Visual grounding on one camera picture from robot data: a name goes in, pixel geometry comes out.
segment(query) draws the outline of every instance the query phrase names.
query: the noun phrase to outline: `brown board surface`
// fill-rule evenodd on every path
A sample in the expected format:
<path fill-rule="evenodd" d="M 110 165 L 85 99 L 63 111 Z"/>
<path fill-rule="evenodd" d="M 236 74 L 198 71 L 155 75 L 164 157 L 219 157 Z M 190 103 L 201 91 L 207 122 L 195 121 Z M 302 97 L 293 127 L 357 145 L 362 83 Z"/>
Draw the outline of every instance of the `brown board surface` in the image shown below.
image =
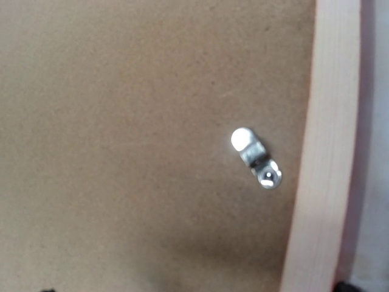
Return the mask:
<path fill-rule="evenodd" d="M 314 0 L 1 5 L 0 290 L 278 291 Z"/>

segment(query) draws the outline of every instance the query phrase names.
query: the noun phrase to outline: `wooden frame edge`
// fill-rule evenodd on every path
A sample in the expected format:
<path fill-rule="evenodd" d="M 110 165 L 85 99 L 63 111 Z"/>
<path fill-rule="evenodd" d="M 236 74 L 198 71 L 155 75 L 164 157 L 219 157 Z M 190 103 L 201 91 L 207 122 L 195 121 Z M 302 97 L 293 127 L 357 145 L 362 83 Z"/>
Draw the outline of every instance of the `wooden frame edge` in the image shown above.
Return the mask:
<path fill-rule="evenodd" d="M 317 0 L 311 92 L 281 292 L 330 292 L 356 137 L 361 0 Z"/>

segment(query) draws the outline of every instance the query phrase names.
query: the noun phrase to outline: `mdf board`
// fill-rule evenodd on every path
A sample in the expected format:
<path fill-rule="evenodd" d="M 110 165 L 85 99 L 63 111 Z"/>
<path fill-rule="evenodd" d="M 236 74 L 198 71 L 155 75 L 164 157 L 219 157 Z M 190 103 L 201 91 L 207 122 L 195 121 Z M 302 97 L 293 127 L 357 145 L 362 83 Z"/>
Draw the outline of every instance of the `mdf board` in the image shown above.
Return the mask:
<path fill-rule="evenodd" d="M 0 289 L 278 291 L 314 0 L 1 5 Z"/>

